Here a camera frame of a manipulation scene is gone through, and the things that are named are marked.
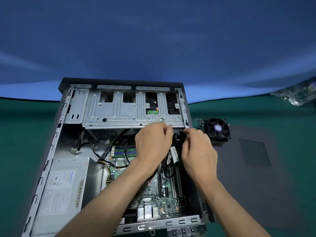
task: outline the pci express slot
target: pci express slot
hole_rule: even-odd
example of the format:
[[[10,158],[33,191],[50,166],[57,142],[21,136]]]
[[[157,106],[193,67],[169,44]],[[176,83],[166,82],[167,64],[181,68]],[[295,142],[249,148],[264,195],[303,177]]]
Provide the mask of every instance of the pci express slot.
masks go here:
[[[161,176],[160,166],[158,166],[157,175],[158,175],[158,190],[159,190],[158,194],[159,194],[159,197],[163,197],[163,195],[162,195],[162,183],[161,183],[162,176]]]
[[[180,171],[179,171],[178,167],[176,167],[176,178],[177,178],[179,197],[183,197],[183,195],[182,195],[182,187],[181,187],[181,180],[180,180]]]
[[[171,175],[173,175],[172,168],[170,168],[170,176]],[[174,177],[170,178],[170,183],[171,183],[172,198],[176,198],[177,194],[176,194],[176,186],[175,186],[175,182],[174,182]]]

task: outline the hand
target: hand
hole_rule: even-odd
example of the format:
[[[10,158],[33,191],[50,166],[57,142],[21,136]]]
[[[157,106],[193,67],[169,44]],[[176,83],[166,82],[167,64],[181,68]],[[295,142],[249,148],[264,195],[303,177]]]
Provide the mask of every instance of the hand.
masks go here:
[[[193,128],[183,132],[190,136],[183,143],[181,155],[187,173],[198,187],[204,182],[216,181],[217,152],[208,135]]]
[[[146,125],[135,136],[137,157],[151,176],[172,145],[172,125],[156,122]]]

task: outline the left hand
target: left hand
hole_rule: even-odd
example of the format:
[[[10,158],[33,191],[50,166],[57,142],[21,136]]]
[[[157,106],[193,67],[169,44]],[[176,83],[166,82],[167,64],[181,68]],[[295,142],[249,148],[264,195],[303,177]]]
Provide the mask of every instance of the left hand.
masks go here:
[[[172,138],[172,125],[167,126],[164,122],[146,125],[135,136],[136,159],[144,165],[149,176],[167,156],[172,145]]]

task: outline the left forearm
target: left forearm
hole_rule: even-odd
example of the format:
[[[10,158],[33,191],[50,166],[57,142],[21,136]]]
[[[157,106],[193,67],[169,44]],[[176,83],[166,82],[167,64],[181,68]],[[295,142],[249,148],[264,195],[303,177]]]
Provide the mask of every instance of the left forearm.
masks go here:
[[[113,183],[107,186],[58,234],[62,236],[112,236],[128,204],[149,173],[138,159],[133,160]]]

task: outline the right forearm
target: right forearm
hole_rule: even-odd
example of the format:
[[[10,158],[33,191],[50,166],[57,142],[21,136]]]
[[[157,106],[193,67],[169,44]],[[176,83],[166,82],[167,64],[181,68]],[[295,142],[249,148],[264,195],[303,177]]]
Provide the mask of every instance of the right forearm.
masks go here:
[[[270,236],[218,180],[201,185],[208,204],[229,236]]]

